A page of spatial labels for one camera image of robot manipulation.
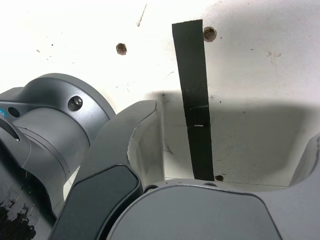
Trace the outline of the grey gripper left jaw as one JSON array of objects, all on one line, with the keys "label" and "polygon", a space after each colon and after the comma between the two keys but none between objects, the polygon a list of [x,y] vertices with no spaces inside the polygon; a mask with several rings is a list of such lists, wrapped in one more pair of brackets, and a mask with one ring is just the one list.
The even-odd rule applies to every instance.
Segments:
[{"label": "grey gripper left jaw", "polygon": [[161,109],[139,101],[108,121],[81,162],[52,240],[104,240],[145,187],[164,180]]}]

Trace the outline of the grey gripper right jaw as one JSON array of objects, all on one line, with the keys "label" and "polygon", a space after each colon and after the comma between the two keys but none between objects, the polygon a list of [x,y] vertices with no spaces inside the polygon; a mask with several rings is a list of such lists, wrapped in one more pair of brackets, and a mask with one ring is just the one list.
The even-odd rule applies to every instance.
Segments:
[{"label": "grey gripper right jaw", "polygon": [[320,137],[306,145],[291,184],[236,191],[172,184],[135,200],[109,240],[317,240],[320,237]]}]

